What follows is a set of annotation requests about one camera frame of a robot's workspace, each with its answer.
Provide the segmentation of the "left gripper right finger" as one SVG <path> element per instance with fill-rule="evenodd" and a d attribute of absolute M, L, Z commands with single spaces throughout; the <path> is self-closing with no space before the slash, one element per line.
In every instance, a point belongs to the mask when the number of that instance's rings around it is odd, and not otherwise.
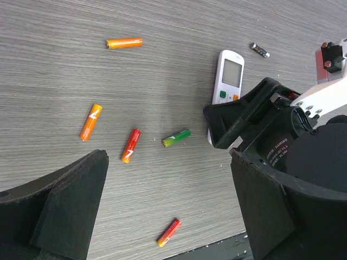
<path fill-rule="evenodd" d="M 254 259 L 346 259 L 346 193 L 230 155 Z"/>

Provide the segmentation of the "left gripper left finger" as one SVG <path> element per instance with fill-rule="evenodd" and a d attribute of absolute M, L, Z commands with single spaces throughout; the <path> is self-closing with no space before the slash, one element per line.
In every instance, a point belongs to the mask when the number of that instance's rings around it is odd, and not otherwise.
<path fill-rule="evenodd" d="M 1 192 L 1 259 L 86 259 L 109 157 L 96 149 Z"/>

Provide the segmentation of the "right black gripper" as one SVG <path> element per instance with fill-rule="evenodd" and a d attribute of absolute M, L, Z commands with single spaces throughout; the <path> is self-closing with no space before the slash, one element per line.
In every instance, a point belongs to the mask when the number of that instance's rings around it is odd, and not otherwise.
<path fill-rule="evenodd" d="M 241 136 L 239 152 L 286 173 L 290 147 L 300 135 L 317 132 L 317 118 L 290 106 L 298 93 L 276 93 L 278 89 L 279 82 L 266 77 L 239 100 L 206 106 L 203 115 L 212 146 L 228 149 Z"/>

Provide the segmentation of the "white remote control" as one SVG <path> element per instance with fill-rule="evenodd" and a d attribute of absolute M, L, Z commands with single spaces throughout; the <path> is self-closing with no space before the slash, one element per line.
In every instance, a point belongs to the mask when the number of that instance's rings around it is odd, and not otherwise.
<path fill-rule="evenodd" d="M 212 104 L 236 101 L 241 96 L 244 58 L 231 50 L 219 54 Z"/>

